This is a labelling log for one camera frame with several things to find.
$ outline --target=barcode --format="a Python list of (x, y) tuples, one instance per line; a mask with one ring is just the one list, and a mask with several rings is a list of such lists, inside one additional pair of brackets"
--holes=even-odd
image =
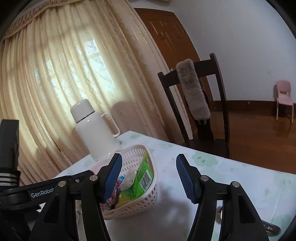
[(148, 189), (152, 182), (152, 178), (148, 172), (148, 170), (145, 171), (144, 176), (142, 177), (142, 180), (140, 181), (140, 185), (143, 188), (144, 191)]

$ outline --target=thermos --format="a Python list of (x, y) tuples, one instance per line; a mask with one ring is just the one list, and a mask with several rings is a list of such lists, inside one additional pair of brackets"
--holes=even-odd
[[(76, 132), (93, 159), (99, 161), (121, 149), (119, 141), (115, 139), (120, 135), (120, 130), (110, 114), (95, 112), (87, 99), (76, 103), (70, 111), (76, 122)], [(105, 115), (110, 116), (118, 130), (117, 134), (112, 134), (103, 120)]]

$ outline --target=curtain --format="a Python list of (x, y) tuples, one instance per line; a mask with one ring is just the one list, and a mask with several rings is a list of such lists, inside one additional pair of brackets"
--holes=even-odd
[[(111, 113), (121, 133), (181, 143), (157, 77), (168, 68), (129, 3), (45, 4), (12, 25), (0, 43), (0, 118), (20, 120), (21, 184), (53, 178), (88, 154), (70, 113), (82, 99)], [(188, 118), (185, 123), (190, 126)]]

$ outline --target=thermos handle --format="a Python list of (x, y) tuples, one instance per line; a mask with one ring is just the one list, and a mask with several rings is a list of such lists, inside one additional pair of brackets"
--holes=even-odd
[(117, 130), (118, 130), (118, 133), (115, 134), (115, 135), (113, 135), (113, 136), (114, 136), (114, 137), (118, 137), (118, 136), (120, 135), (120, 130), (119, 130), (118, 126), (116, 125), (115, 121), (113, 120), (113, 117), (112, 117), (109, 113), (104, 113), (104, 114), (102, 114), (102, 118), (103, 118), (103, 116), (105, 116), (105, 115), (109, 115), (110, 118), (111, 118), (111, 120), (113, 121), (113, 124), (115, 125), (115, 127), (116, 127)]

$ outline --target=chair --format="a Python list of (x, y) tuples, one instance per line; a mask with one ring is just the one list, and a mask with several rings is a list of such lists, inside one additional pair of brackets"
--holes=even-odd
[(287, 80), (278, 80), (276, 82), (276, 88), (278, 90), (278, 98), (276, 102), (276, 120), (279, 116), (279, 104), (292, 106), (292, 124), (294, 117), (294, 104), (291, 99), (291, 83)]
[[(170, 91), (170, 86), (176, 85), (180, 83), (180, 80), (178, 78), (178, 74), (176, 70), (171, 71), (170, 73), (167, 73), (164, 75), (162, 72), (158, 73), (158, 77), (161, 81), (161, 84), (163, 85), (163, 88), (165, 90), (165, 93), (168, 97), (168, 100), (170, 102), (170, 105), (173, 109), (173, 112), (175, 114), (175, 117), (177, 119), (178, 125), (180, 127), (182, 136), (184, 138), (184, 143), (182, 146), (199, 150), (202, 152), (210, 153), (213, 155), (230, 158), (229, 154), (229, 117), (228, 117), (228, 111), (226, 106), (226, 96), (225, 96), (225, 90), (223, 85), (223, 80), (221, 76), (221, 72), (219, 69), (219, 65), (216, 59), (216, 55), (214, 53), (210, 54), (210, 59), (203, 60), (200, 62), (194, 63), (195, 71), (197, 73), (197, 76), (199, 78), (212, 75), (214, 74), (217, 79), (219, 93), (221, 97), (221, 103), (222, 103), (222, 112), (223, 112), (223, 121), (224, 121), (224, 136), (225, 139), (214, 139), (210, 134), (207, 137), (203, 137), (200, 139), (192, 139), (189, 140), (189, 137), (187, 135), (184, 123), (182, 121), (181, 115), (179, 113), (179, 110), (176, 106), (176, 103), (174, 101), (174, 98), (172, 96), (172, 93)], [(195, 121), (197, 124), (197, 131), (199, 132), (202, 128), (202, 125), (199, 125), (197, 121)]]

